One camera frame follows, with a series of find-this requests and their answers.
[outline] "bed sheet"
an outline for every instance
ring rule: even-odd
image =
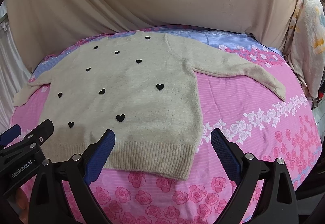
[[[281,102],[267,88],[246,76],[216,78],[196,73],[204,122],[189,179],[102,170],[90,189],[110,220],[121,224],[213,223],[236,188],[211,146],[210,135],[214,128],[220,128],[229,141],[236,142],[243,152],[251,152],[258,159],[283,158],[297,189],[318,160],[321,141],[307,99],[281,53],[245,34],[175,25],[144,31],[193,38],[259,64],[286,86],[286,101]],[[103,34],[81,40],[59,56],[46,57],[30,81],[81,44],[133,33]],[[22,128],[17,141],[37,126],[49,90],[49,85],[42,86],[27,104],[15,109],[11,124],[19,124]],[[63,184],[74,216],[84,223],[68,183]],[[258,182],[243,221],[251,218],[262,184]],[[32,186],[33,180],[23,186],[28,196]]]

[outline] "heart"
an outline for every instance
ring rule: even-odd
[[[164,84],[157,84],[156,88],[160,91],[164,88]]]
[[[117,115],[117,116],[116,116],[116,119],[117,119],[117,121],[122,122],[122,121],[124,121],[124,119],[125,119],[125,115],[124,115],[124,114],[122,114],[122,115]]]

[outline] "sweater sleeve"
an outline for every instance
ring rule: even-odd
[[[50,84],[52,77],[58,74],[58,72],[68,69],[77,58],[80,49],[76,49],[71,52],[59,63],[57,63],[52,69],[43,72],[33,82],[27,82],[22,89],[14,96],[14,107],[20,107],[27,103],[29,98],[38,90],[42,85]]]
[[[166,34],[165,38],[170,49],[189,61],[195,72],[218,77],[246,75],[285,101],[285,86],[263,67],[197,40],[170,34]]]

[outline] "sweater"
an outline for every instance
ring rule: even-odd
[[[285,100],[283,84],[236,54],[185,37],[137,31],[82,45],[27,83],[14,105],[51,83],[39,122],[54,124],[42,145],[52,162],[82,153],[111,129],[116,143],[104,168],[186,180],[203,124],[194,71],[246,75]]]

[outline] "metal bolt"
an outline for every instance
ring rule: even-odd
[[[49,159],[45,159],[45,160],[43,160],[42,165],[46,166],[49,163],[50,163],[50,160]]]
[[[284,164],[284,160],[283,160],[282,158],[278,158],[278,159],[277,159],[277,162],[278,162],[280,165]]]
[[[80,154],[75,154],[74,156],[72,156],[72,160],[74,160],[74,161],[79,161],[80,158],[81,158]]]
[[[245,154],[245,157],[246,157],[247,160],[253,160],[254,159],[254,155],[250,154],[250,153]]]

